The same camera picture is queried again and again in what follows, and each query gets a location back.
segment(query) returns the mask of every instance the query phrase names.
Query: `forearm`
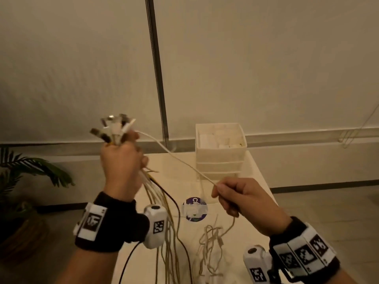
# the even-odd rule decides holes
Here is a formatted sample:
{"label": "forearm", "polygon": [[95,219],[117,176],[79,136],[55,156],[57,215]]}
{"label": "forearm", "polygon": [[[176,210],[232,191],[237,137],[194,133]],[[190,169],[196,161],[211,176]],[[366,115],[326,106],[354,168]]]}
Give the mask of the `forearm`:
{"label": "forearm", "polygon": [[357,282],[355,282],[343,269],[339,269],[337,274],[330,278],[326,284],[357,284]]}
{"label": "forearm", "polygon": [[78,248],[56,284],[111,283],[118,252],[99,253]]}

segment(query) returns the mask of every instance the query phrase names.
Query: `hand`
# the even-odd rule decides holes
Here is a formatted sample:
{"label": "hand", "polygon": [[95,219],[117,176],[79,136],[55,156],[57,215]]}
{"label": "hand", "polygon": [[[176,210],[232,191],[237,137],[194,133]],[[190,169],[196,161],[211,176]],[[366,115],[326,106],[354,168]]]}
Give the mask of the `hand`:
{"label": "hand", "polygon": [[138,133],[129,131],[121,146],[105,144],[101,149],[100,159],[105,174],[104,192],[115,199],[132,201],[142,185],[139,171],[146,167],[149,158],[136,146],[138,138]]}
{"label": "hand", "polygon": [[217,196],[227,214],[240,212],[264,235],[281,234],[292,221],[253,178],[225,177],[213,187],[212,197]]}

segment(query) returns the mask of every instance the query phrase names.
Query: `black baseboard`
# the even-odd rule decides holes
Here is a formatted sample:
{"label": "black baseboard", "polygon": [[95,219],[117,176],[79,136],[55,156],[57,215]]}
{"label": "black baseboard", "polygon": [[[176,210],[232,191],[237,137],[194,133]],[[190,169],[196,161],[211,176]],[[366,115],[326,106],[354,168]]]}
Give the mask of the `black baseboard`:
{"label": "black baseboard", "polygon": [[[379,179],[324,183],[324,184],[311,184],[311,185],[300,185],[300,186],[273,187],[273,188],[270,188],[270,190],[273,194],[276,194],[276,193],[320,191],[320,190],[326,190],[326,189],[375,186],[375,185],[379,185]],[[62,212],[62,211],[68,211],[68,210],[82,210],[86,207],[86,205],[87,205],[86,202],[67,203],[67,204],[58,204],[58,205],[45,205],[45,206],[36,207],[36,210],[40,214],[46,214],[46,213]]]}
{"label": "black baseboard", "polygon": [[379,185],[379,179],[299,185],[299,186],[273,187],[273,188],[270,188],[270,190],[273,194],[275,194],[275,193],[288,193],[288,192],[300,192],[300,191],[321,191],[321,190],[326,190],[326,189],[375,186],[375,185]]}

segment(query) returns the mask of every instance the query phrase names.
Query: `black vertical strip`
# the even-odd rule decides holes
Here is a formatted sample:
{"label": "black vertical strip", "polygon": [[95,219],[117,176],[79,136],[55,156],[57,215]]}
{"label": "black vertical strip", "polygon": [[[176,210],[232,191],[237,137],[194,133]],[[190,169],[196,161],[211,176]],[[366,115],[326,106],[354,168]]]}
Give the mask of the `black vertical strip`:
{"label": "black vertical strip", "polygon": [[145,0],[145,4],[146,4],[147,22],[149,23],[151,51],[153,53],[155,80],[157,82],[159,109],[161,112],[163,141],[164,141],[165,146],[167,147],[168,125],[167,125],[166,104],[164,102],[162,67],[161,67],[161,58],[159,56],[157,24],[155,22],[155,11],[154,11],[154,1],[153,0]]}

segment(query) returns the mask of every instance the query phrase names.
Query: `black wristband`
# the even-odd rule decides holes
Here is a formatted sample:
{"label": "black wristband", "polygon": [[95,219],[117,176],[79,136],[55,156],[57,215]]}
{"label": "black wristband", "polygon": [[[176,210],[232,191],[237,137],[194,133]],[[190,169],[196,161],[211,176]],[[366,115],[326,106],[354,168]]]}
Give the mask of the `black wristband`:
{"label": "black wristband", "polygon": [[90,241],[77,236],[76,246],[97,252],[117,252],[124,242],[130,243],[145,239],[150,222],[147,216],[137,213],[135,200],[125,202],[101,192],[95,199],[94,205],[107,208],[102,220],[98,223],[100,227],[96,238],[94,241]]}
{"label": "black wristband", "polygon": [[[297,217],[292,216],[291,218],[292,218],[292,222],[288,225],[288,227],[282,234],[272,235],[270,237],[270,243],[269,243],[270,250],[269,251],[270,251],[270,254],[272,255],[274,262],[276,263],[276,265],[278,265],[282,269],[283,273],[286,275],[287,279],[290,282],[302,281],[304,284],[326,283],[331,277],[333,277],[338,272],[340,268],[340,262],[337,259],[337,257],[335,257],[334,254],[333,254],[334,258],[329,262],[329,264],[327,264],[327,266],[313,273],[308,271],[308,273],[311,273],[311,274],[307,276],[300,276],[300,277],[297,276],[293,278],[291,281],[288,273],[285,271],[287,270],[287,267],[285,267],[285,265],[282,262],[282,259],[274,250],[274,246],[290,242],[291,240],[302,235],[302,233],[305,232],[305,230],[308,228],[307,225],[301,222],[301,220],[298,219]],[[327,244],[324,243],[323,241],[322,241],[322,244],[325,246],[326,249],[330,249],[329,247],[327,247]]]}

